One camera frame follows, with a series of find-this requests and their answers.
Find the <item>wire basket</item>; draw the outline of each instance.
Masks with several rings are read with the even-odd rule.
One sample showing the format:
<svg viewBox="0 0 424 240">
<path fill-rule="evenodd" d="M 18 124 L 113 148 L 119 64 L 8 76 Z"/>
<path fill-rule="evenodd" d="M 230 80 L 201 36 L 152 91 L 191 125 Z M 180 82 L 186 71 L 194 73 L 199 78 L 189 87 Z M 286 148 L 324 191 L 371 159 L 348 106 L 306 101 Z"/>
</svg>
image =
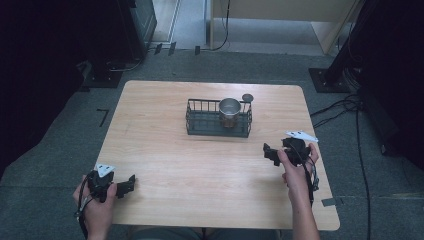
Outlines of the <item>wire basket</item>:
<svg viewBox="0 0 424 240">
<path fill-rule="evenodd" d="M 234 127 L 224 127 L 219 119 L 220 100 L 188 99 L 186 127 L 189 135 L 249 137 L 252 104 L 240 101 L 241 109 Z"/>
</svg>

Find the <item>wire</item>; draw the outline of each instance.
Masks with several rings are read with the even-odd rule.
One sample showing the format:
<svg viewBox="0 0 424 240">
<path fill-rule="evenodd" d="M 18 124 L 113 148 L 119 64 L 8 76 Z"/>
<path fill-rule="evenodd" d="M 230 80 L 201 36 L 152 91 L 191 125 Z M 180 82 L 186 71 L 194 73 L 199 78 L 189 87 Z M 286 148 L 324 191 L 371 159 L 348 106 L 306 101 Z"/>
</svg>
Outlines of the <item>wire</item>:
<svg viewBox="0 0 424 240">
<path fill-rule="evenodd" d="M 214 49 L 211 49 L 209 51 L 217 51 L 217 50 L 221 49 L 225 45 L 225 43 L 227 42 L 227 40 L 228 40 L 228 18 L 230 16 L 230 4 L 231 4 L 231 0 L 228 0 L 228 4 L 227 4 L 227 16 L 226 16 L 225 27 L 224 27 L 224 29 L 225 29 L 225 39 L 224 39 L 224 42 L 221 44 L 221 46 L 219 46 L 217 48 L 214 48 Z"/>
<path fill-rule="evenodd" d="M 365 190 L 367 192 L 367 212 L 368 212 L 368 230 L 367 230 L 367 239 L 371 239 L 371 199 L 370 199 L 370 190 L 368 186 L 367 175 L 365 174 L 364 161 L 362 159 L 362 150 L 361 150 L 361 138 L 359 135 L 359 109 L 356 110 L 356 140 L 358 142 L 358 153 L 359 161 L 361 162 L 362 176 L 364 178 Z"/>
<path fill-rule="evenodd" d="M 331 120 L 334 120 L 334 119 L 340 117 L 341 115 L 343 115 L 343 114 L 345 114 L 347 112 L 352 112 L 352 111 L 355 111 L 357 109 L 360 109 L 361 103 L 360 103 L 359 100 L 350 100 L 349 99 L 351 97 L 356 97 L 356 96 L 357 96 L 356 94 L 351 94 L 351 95 L 345 97 L 343 100 L 340 100 L 340 101 L 337 101 L 337 102 L 331 104 L 329 107 L 326 107 L 324 109 L 321 109 L 321 110 L 319 110 L 317 112 L 314 112 L 314 113 L 310 114 L 310 116 L 313 117 L 313 116 L 316 116 L 318 114 L 324 113 L 324 112 L 326 112 L 326 111 L 328 111 L 328 110 L 330 110 L 330 109 L 332 109 L 334 107 L 338 107 L 338 106 L 343 106 L 344 107 L 344 110 L 342 112 L 338 113 L 337 115 L 335 115 L 333 117 L 326 118 L 326 119 L 323 119 L 323 120 L 319 121 L 318 123 L 314 124 L 313 127 L 314 128 L 318 128 L 318 127 L 320 127 L 320 126 L 322 126 L 322 125 L 330 122 Z"/>
<path fill-rule="evenodd" d="M 127 71 L 131 71 L 131 70 L 134 70 L 134 69 L 136 69 L 139 65 L 140 65 L 140 63 L 143 61 L 143 58 L 140 58 L 140 60 L 137 62 L 137 64 L 136 65 L 134 65 L 133 67 L 131 67 L 131 68 L 123 68 L 123 69 L 109 69 L 109 71 L 110 72 L 127 72 Z"/>
</svg>

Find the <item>metal cup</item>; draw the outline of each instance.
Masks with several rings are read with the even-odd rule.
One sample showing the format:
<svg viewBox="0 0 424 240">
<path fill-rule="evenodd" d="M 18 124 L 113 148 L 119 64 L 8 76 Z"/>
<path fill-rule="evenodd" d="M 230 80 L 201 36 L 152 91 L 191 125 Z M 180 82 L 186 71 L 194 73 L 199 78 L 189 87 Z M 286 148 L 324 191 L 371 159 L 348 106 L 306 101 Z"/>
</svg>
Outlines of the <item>metal cup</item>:
<svg viewBox="0 0 424 240">
<path fill-rule="evenodd" d="M 232 128 L 237 124 L 241 104 L 234 98 L 225 98 L 219 102 L 219 120 L 223 127 Z"/>
</svg>

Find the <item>cable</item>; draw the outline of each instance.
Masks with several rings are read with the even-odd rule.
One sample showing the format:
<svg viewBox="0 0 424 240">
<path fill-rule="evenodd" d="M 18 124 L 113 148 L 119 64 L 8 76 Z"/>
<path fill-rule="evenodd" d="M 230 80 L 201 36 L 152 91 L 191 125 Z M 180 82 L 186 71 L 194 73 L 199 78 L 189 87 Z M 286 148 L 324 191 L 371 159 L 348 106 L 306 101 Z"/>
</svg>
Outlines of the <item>cable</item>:
<svg viewBox="0 0 424 240">
<path fill-rule="evenodd" d="M 79 198 L 78 198 L 78 209 L 77 209 L 77 211 L 75 212 L 75 214 L 74 214 L 74 217 L 76 217 L 77 218 L 77 220 L 78 220 L 78 222 L 79 222 L 79 225 L 80 225 L 80 227 L 81 227 L 81 230 L 82 230 L 82 233 L 84 234 L 84 237 L 85 237 L 85 239 L 87 239 L 88 238 L 88 231 L 87 231 L 87 227 L 85 226 L 85 216 L 84 216 L 84 209 L 85 209 L 85 207 L 93 200 L 93 198 L 91 198 L 90 200 L 88 200 L 87 202 L 84 202 L 84 205 L 82 205 L 83 203 L 82 203 L 82 195 L 83 195 L 83 192 L 84 192 L 84 187 L 85 187 L 85 184 L 87 183 L 87 180 L 88 180 L 88 177 L 90 176 L 90 175 L 92 175 L 93 174 L 93 172 L 94 172 L 94 170 L 92 170 L 92 171 L 90 171 L 86 176 L 85 176 L 85 178 L 84 178 L 84 180 L 82 181 L 82 183 L 81 183 L 81 188 L 80 188 L 80 192 L 79 192 Z"/>
<path fill-rule="evenodd" d="M 136 69 L 140 63 L 143 61 L 143 58 L 140 58 L 140 60 L 137 62 L 137 64 L 131 68 L 123 68 L 123 69 L 109 69 L 110 72 L 127 72 Z"/>
<path fill-rule="evenodd" d="M 314 113 L 310 114 L 310 116 L 313 117 L 313 116 L 316 116 L 318 114 L 324 113 L 324 112 L 326 112 L 326 111 L 328 111 L 328 110 L 330 110 L 330 109 L 332 109 L 334 107 L 338 107 L 338 106 L 343 106 L 344 109 L 345 109 L 345 110 L 343 110 L 342 112 L 338 113 L 337 115 L 335 115 L 333 117 L 326 118 L 326 119 L 323 119 L 323 120 L 319 121 L 318 123 L 314 124 L 313 127 L 314 128 L 318 128 L 318 127 L 320 127 L 320 126 L 328 123 L 329 121 L 338 118 L 339 116 L 341 116 L 341 115 L 343 115 L 343 114 L 345 114 L 347 112 L 352 112 L 352 111 L 355 111 L 355 110 L 359 109 L 361 107 L 360 101 L 359 100 L 356 100 L 355 101 L 355 100 L 350 100 L 349 99 L 351 97 L 356 97 L 356 96 L 357 96 L 356 94 L 351 94 L 351 95 L 345 97 L 343 100 L 340 100 L 340 101 L 337 101 L 337 102 L 331 104 L 329 107 L 326 107 L 324 109 L 321 109 L 321 110 L 319 110 L 317 112 L 314 112 Z"/>
<path fill-rule="evenodd" d="M 225 43 L 227 42 L 227 39 L 228 39 L 228 18 L 230 16 L 230 4 L 231 4 L 231 0 L 228 0 L 228 4 L 227 4 L 227 16 L 226 16 L 225 27 L 224 27 L 224 29 L 225 29 L 225 39 L 224 39 L 224 42 L 221 44 L 221 46 L 219 46 L 217 48 L 214 48 L 214 49 L 210 49 L 209 51 L 217 51 L 217 50 L 221 49 L 225 45 Z"/>
<path fill-rule="evenodd" d="M 361 138 L 359 135 L 359 109 L 356 110 L 356 141 L 358 142 L 359 160 L 361 162 L 362 176 L 364 178 L 365 190 L 367 192 L 367 212 L 368 212 L 367 239 L 370 240 L 371 239 L 371 199 L 370 199 L 370 190 L 368 186 L 367 175 L 365 174 L 364 161 L 362 159 Z"/>
</svg>

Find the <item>wooden table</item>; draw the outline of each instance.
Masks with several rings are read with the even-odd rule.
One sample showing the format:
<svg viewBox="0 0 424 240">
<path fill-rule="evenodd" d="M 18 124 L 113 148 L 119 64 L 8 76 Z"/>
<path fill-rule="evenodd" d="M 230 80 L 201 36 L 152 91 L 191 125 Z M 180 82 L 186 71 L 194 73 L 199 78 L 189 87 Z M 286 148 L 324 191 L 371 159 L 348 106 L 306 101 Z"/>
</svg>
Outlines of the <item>wooden table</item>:
<svg viewBox="0 0 424 240">
<path fill-rule="evenodd" d="M 254 96 L 248 138 L 188 135 L 189 98 Z M 314 135 L 298 86 L 129 81 L 98 162 L 116 167 L 115 182 L 135 174 L 134 192 L 117 201 L 115 224 L 229 228 L 292 228 L 281 174 L 263 144 L 280 148 L 286 130 Z M 320 230 L 336 230 L 335 206 L 323 160 L 313 211 Z"/>
</svg>

